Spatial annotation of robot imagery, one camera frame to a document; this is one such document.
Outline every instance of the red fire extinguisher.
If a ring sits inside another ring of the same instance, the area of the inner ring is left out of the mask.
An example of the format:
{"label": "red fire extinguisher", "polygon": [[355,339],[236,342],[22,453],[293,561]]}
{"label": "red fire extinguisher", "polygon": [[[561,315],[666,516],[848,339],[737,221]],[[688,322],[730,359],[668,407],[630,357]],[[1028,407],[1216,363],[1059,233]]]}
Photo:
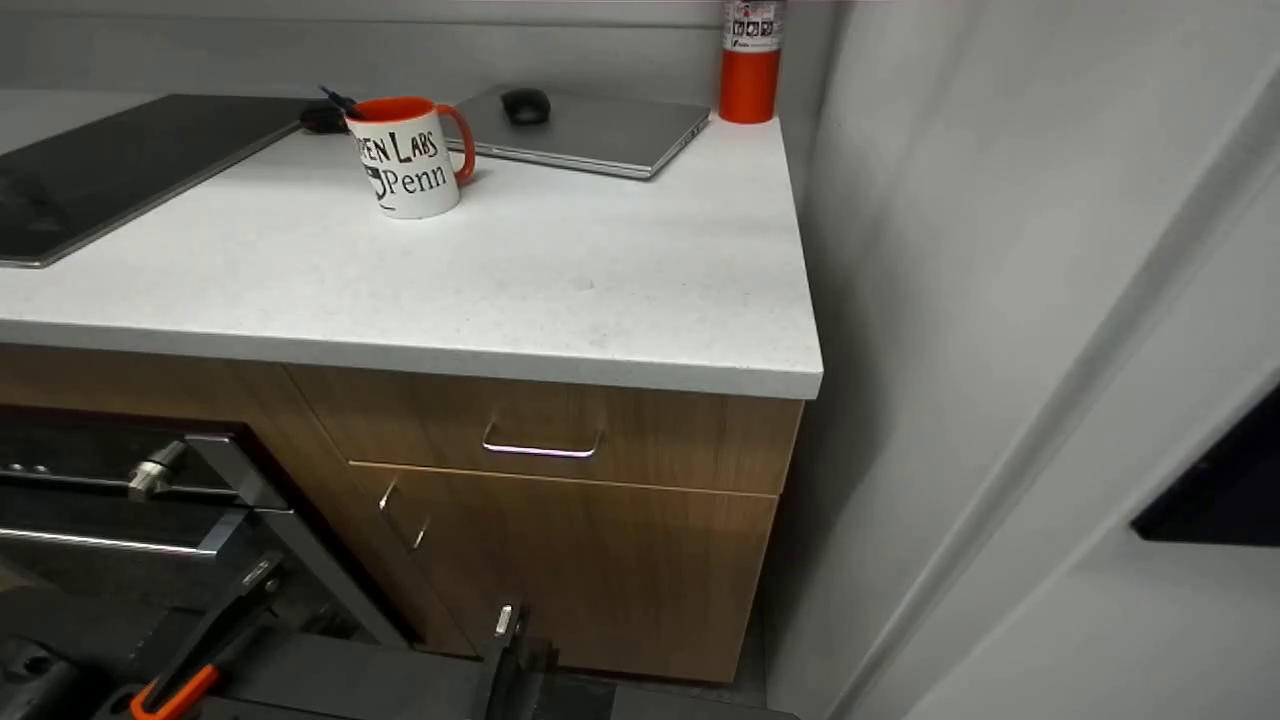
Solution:
{"label": "red fire extinguisher", "polygon": [[724,0],[722,115],[766,122],[786,56],[786,0]]}

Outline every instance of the cabinet door handle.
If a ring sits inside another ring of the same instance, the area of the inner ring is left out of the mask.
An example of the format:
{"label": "cabinet door handle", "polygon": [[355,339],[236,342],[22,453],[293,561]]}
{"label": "cabinet door handle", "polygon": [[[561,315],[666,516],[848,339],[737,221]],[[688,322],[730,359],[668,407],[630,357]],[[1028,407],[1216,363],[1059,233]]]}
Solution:
{"label": "cabinet door handle", "polygon": [[[387,485],[384,496],[377,498],[377,516],[382,516],[382,520],[393,529],[393,534],[406,543],[406,533],[401,533],[401,523],[397,523],[397,516],[393,516],[393,496],[397,496],[397,489],[401,489],[401,474],[393,474],[393,485]],[[436,523],[436,520],[424,516],[406,548],[410,548],[410,552],[420,552],[420,548],[427,543],[427,534],[431,534],[431,523]]]}
{"label": "cabinet door handle", "polygon": [[487,454],[591,459],[591,454],[600,453],[600,441],[603,441],[603,426],[600,426],[595,441],[583,442],[583,446],[513,442],[513,441],[500,441],[500,422],[491,419],[491,422],[486,426],[480,446],[486,446]]}

